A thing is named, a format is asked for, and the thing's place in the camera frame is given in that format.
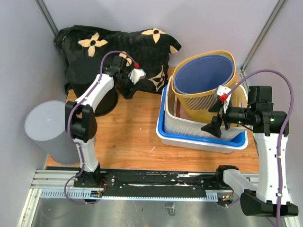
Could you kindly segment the yellow slatted basket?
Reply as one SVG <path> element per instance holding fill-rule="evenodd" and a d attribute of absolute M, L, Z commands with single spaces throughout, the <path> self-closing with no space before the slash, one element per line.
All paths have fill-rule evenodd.
<path fill-rule="evenodd" d="M 189 115 L 190 119 L 193 121 L 196 121 L 196 122 L 208 123 L 211 121 L 211 118 L 214 116 L 214 113 L 208 112 L 208 109 L 211 108 L 216 103 L 216 99 L 214 97 L 214 93 L 215 93 L 216 89 L 209 90 L 209 91 L 202 92 L 202 93 L 187 94 L 187 95 L 181 94 L 181 93 L 178 93 L 174 87 L 174 77 L 175 77 L 177 71 L 182 66 L 184 66 L 186 63 L 188 63 L 189 61 L 194 60 L 198 57 L 207 56 L 207 55 L 211 55 L 211 54 L 224 55 L 224 56 L 230 57 L 233 60 L 234 66 L 235 66 L 234 75 L 229 80 L 229 82 L 227 82 L 223 86 L 229 87 L 231 89 L 234 88 L 236 85 L 236 79 L 237 79 L 236 62 L 235 62 L 234 56 L 230 52 L 224 51 L 224 50 L 206 52 L 206 53 L 202 53 L 202 54 L 199 54 L 199 55 L 196 55 L 196 56 L 183 60 L 175 68 L 173 75 L 171 77 L 172 91 L 177 96 L 178 100 L 180 101 L 181 105 L 183 106 L 183 108 L 185 109 L 187 114 Z"/>

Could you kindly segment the black large bucket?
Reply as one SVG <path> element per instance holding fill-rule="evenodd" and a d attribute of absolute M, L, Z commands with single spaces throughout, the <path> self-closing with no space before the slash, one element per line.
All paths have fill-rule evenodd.
<path fill-rule="evenodd" d="M 82 57 L 73 61 L 66 70 L 66 77 L 77 98 L 90 87 L 97 74 L 100 73 L 101 59 L 97 57 Z M 115 88 L 109 90 L 100 101 L 95 116 L 110 113 L 118 103 L 118 93 Z"/>

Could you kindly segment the blue bucket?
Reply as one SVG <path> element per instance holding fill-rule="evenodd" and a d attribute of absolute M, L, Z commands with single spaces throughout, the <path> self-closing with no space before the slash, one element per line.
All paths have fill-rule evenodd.
<path fill-rule="evenodd" d="M 181 94 L 202 93 L 224 85 L 233 77 L 230 57 L 211 54 L 198 57 L 182 66 L 174 77 L 174 87 Z"/>

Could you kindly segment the grey bucket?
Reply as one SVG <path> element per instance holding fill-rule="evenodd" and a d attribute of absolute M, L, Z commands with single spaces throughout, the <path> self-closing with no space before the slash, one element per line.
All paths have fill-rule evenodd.
<path fill-rule="evenodd" d="M 71 166 L 80 162 L 65 130 L 64 102 L 52 100 L 36 106 L 25 120 L 25 132 L 56 163 Z"/>

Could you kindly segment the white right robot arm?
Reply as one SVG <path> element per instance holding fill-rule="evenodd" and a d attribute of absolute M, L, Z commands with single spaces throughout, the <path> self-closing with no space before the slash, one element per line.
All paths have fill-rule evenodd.
<path fill-rule="evenodd" d="M 226 130 L 232 123 L 251 126 L 259 157 L 258 185 L 254 186 L 234 166 L 219 166 L 215 185 L 219 189 L 231 187 L 239 195 L 246 216 L 296 217 L 299 208 L 290 201 L 285 178 L 289 128 L 281 128 L 287 114 L 273 109 L 271 86 L 250 86 L 247 107 L 233 107 L 226 97 L 229 91 L 223 86 L 216 89 L 217 101 L 208 110 L 216 115 L 201 130 L 220 138 L 222 125 Z"/>

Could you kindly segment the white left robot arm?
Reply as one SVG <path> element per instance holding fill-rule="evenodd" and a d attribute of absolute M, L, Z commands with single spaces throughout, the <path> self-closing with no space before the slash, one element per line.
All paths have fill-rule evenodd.
<path fill-rule="evenodd" d="M 100 164 L 95 154 L 95 136 L 98 124 L 95 110 L 116 84 L 133 87 L 146 74 L 130 55 L 114 51 L 109 65 L 104 59 L 82 57 L 72 62 L 67 74 L 87 76 L 91 84 L 75 101 L 65 104 L 65 130 L 76 146 L 80 158 L 80 170 L 71 178 L 77 188 L 98 187 L 103 183 Z"/>

